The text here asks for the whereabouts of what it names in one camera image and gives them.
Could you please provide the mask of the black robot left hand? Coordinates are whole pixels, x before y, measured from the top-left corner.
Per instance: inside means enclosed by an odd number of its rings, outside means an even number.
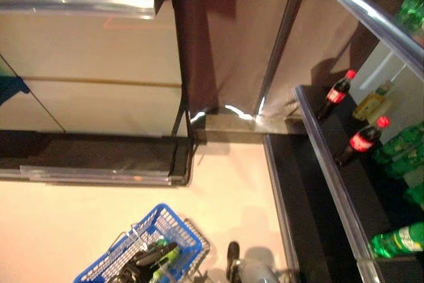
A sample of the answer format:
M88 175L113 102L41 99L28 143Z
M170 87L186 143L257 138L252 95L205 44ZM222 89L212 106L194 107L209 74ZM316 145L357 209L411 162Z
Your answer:
M175 242L152 245L146 251L139 251L112 276L109 282L159 282L162 278L173 278L168 269L180 255Z

